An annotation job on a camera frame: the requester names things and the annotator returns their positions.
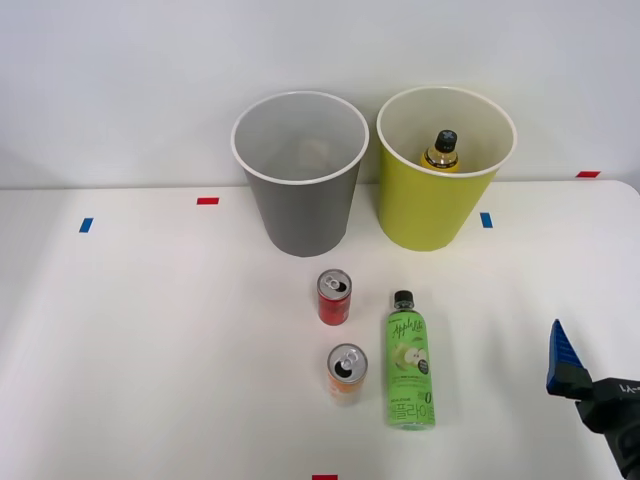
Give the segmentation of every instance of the bin rim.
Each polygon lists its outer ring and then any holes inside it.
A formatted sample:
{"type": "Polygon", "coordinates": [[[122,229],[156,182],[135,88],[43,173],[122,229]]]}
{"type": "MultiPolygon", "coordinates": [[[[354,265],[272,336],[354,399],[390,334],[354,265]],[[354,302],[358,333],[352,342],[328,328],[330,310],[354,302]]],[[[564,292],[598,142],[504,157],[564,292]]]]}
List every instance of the bin rim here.
{"type": "Polygon", "coordinates": [[[427,173],[429,175],[433,175],[433,176],[436,176],[436,177],[446,177],[446,178],[481,177],[483,175],[486,175],[488,173],[491,173],[493,171],[498,170],[507,160],[509,160],[509,158],[511,158],[511,155],[513,154],[516,146],[518,145],[518,132],[516,130],[516,126],[513,123],[513,120],[511,120],[511,117],[509,116],[509,114],[507,112],[505,112],[504,109],[500,105],[498,105],[494,101],[488,99],[487,97],[485,97],[483,95],[480,95],[479,93],[472,92],[471,90],[467,90],[465,88],[452,87],[450,85],[423,85],[421,87],[415,87],[415,88],[410,88],[409,90],[403,90],[402,92],[395,94],[393,97],[391,97],[389,100],[387,100],[384,103],[384,105],[380,109],[380,112],[378,112],[378,118],[376,119],[376,130],[378,132],[378,138],[380,138],[380,141],[382,142],[382,145],[384,145],[384,148],[386,148],[389,151],[389,153],[391,153],[396,159],[400,160],[402,163],[404,163],[408,167],[413,168],[414,170],[418,170],[419,172],[427,173]],[[396,152],[393,148],[391,148],[391,145],[389,145],[387,140],[384,138],[384,135],[383,135],[383,133],[381,131],[381,128],[380,128],[380,119],[384,115],[384,111],[386,110],[386,108],[394,100],[397,100],[398,98],[400,98],[400,97],[402,97],[404,95],[408,95],[408,94],[416,92],[418,90],[455,90],[457,92],[465,93],[467,95],[471,95],[472,97],[479,98],[483,102],[486,102],[489,105],[491,105],[493,108],[495,108],[507,120],[507,123],[509,124],[509,127],[511,128],[511,133],[513,135],[513,142],[511,144],[511,150],[509,150],[509,153],[507,153],[507,155],[505,155],[505,157],[501,161],[499,161],[495,165],[492,165],[489,168],[485,168],[484,170],[478,170],[477,172],[468,172],[468,173],[436,172],[434,170],[430,170],[428,168],[424,168],[424,167],[422,167],[422,166],[420,166],[418,164],[410,162],[409,160],[404,158],[402,155],[400,155],[398,152],[396,152]]]}
{"type": "Polygon", "coordinates": [[[365,152],[367,151],[367,148],[369,147],[369,136],[370,136],[369,125],[367,124],[367,121],[365,120],[364,115],[362,115],[360,110],[358,110],[356,107],[354,107],[351,103],[347,102],[343,98],[337,97],[335,95],[331,95],[330,93],[317,92],[314,90],[291,90],[288,92],[276,93],[275,95],[271,95],[269,97],[263,98],[262,100],[259,100],[254,104],[250,105],[244,112],[240,114],[236,122],[233,124],[233,129],[231,130],[231,151],[233,152],[233,156],[235,157],[236,161],[242,166],[242,168],[244,168],[247,172],[251,173],[252,175],[258,178],[261,178],[262,180],[266,180],[267,182],[272,182],[272,183],[278,183],[280,185],[313,185],[315,183],[322,183],[328,180],[332,180],[348,172],[353,167],[355,167],[358,164],[358,162],[360,162],[365,152]],[[355,156],[355,158],[351,162],[349,162],[346,166],[342,167],[340,170],[337,170],[329,175],[325,175],[324,177],[311,178],[308,180],[283,180],[280,178],[270,177],[269,175],[260,173],[254,168],[247,165],[247,163],[245,163],[245,161],[242,160],[242,158],[240,157],[240,154],[238,153],[238,150],[236,149],[236,132],[238,130],[238,126],[240,125],[240,122],[242,122],[244,117],[246,117],[251,110],[262,105],[263,103],[269,102],[279,97],[284,97],[288,95],[301,95],[301,94],[317,95],[319,97],[326,97],[332,100],[336,100],[337,102],[348,107],[353,113],[355,113],[358,119],[360,120],[360,122],[362,123],[362,127],[364,129],[364,142],[363,142],[362,148],[360,149],[360,152],[358,152],[358,154],[355,156]]]}

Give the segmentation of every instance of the green label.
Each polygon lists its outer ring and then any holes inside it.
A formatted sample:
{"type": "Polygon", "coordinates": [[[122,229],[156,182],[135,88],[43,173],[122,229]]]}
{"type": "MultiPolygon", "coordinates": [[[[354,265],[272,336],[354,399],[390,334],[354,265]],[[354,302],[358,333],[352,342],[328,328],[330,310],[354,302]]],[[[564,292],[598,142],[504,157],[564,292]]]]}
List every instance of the green label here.
{"type": "Polygon", "coordinates": [[[389,424],[407,429],[434,426],[427,328],[419,313],[389,316],[386,350],[389,424]]]}

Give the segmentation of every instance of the black cap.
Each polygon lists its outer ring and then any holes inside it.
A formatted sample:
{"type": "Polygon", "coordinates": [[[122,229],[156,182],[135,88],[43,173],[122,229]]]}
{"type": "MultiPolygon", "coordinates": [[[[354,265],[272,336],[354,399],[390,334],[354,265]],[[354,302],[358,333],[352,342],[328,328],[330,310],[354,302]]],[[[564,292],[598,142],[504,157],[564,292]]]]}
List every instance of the black cap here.
{"type": "Polygon", "coordinates": [[[436,138],[436,150],[442,153],[451,153],[456,149],[458,135],[453,130],[442,130],[436,138]]]}
{"type": "Polygon", "coordinates": [[[413,293],[409,290],[398,290],[393,296],[393,304],[396,305],[400,302],[410,302],[413,304],[413,293]]]}

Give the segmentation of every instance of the plastic bottle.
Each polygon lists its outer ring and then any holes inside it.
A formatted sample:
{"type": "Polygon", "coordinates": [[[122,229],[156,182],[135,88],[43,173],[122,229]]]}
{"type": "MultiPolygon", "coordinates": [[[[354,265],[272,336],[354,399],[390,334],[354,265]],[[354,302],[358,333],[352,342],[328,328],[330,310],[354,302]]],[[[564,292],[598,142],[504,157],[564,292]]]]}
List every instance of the plastic bottle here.
{"type": "Polygon", "coordinates": [[[455,173],[460,168],[456,142],[458,135],[453,130],[442,130],[436,143],[428,148],[420,158],[420,165],[436,172],[455,173]]]}
{"type": "Polygon", "coordinates": [[[403,430],[435,427],[431,364],[424,318],[413,310],[413,294],[394,295],[386,320],[387,420],[403,430]]]}

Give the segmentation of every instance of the soda can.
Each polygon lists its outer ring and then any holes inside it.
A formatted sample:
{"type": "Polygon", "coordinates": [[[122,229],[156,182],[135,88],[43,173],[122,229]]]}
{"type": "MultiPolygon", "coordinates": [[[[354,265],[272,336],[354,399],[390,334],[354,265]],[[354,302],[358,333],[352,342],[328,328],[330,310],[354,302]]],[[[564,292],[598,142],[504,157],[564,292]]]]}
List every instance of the soda can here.
{"type": "Polygon", "coordinates": [[[358,401],[367,375],[369,361],[360,347],[351,343],[338,345],[327,359],[329,393],[338,405],[351,405],[358,401]]]}
{"type": "Polygon", "coordinates": [[[318,277],[318,316],[327,325],[340,325],[349,317],[351,278],[333,268],[318,277]]]}

